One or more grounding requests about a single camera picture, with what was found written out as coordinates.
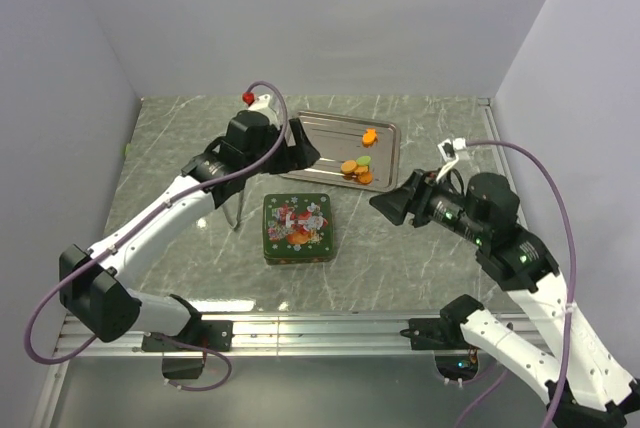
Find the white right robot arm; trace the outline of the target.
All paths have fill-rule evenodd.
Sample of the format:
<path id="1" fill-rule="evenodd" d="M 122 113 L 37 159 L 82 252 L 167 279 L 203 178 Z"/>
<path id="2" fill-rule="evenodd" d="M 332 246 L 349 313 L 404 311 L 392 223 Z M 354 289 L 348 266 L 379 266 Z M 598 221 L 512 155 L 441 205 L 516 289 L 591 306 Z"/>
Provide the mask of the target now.
<path id="1" fill-rule="evenodd" d="M 639 409 L 639 381 L 604 347 L 577 306 L 545 244 L 518 222 L 519 197 L 506 177 L 481 172 L 465 193 L 438 183 L 432 172 L 414 171 L 399 188 L 374 196 L 370 205 L 392 224 L 431 222 L 472 243 L 482 270 L 533 323 L 542 351 L 509 330 L 487 308 L 462 295 L 440 311 L 434 338 L 452 347 L 477 347 L 526 383 L 558 427 L 624 427 Z"/>

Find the gold tin lid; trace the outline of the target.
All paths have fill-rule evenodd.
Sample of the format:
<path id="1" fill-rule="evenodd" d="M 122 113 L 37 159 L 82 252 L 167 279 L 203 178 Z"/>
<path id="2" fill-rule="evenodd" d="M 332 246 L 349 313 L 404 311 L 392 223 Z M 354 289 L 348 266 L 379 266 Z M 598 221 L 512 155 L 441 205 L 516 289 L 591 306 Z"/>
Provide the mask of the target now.
<path id="1" fill-rule="evenodd" d="M 263 199 L 263 256 L 291 245 L 316 245 L 335 252 L 334 228 L 327 193 L 271 193 Z"/>

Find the green christmas cookie tin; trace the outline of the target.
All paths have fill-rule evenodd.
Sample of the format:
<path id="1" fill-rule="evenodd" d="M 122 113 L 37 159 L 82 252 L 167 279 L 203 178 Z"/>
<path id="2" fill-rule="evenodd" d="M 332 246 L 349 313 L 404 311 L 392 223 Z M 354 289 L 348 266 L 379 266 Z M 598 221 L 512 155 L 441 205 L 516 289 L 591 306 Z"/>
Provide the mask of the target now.
<path id="1" fill-rule="evenodd" d="M 293 265 L 320 263 L 331 260 L 335 256 L 333 249 L 316 245 L 291 245 L 264 253 L 264 259 L 269 265 Z"/>

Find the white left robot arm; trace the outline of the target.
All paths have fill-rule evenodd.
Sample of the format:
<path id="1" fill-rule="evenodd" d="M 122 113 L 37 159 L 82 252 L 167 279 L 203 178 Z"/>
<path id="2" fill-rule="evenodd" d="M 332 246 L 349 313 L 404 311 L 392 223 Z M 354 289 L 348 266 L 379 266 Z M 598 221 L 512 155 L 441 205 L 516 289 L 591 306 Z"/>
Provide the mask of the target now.
<path id="1" fill-rule="evenodd" d="M 124 227 L 87 250 L 72 246 L 61 255 L 59 273 L 69 282 L 61 303 L 105 343 L 140 330 L 165 335 L 177 349 L 193 348 L 201 313 L 178 295 L 148 295 L 133 283 L 183 230 L 242 193 L 249 178 L 310 168 L 319 158 L 299 119 L 277 125 L 262 111 L 238 112 L 225 134 Z"/>

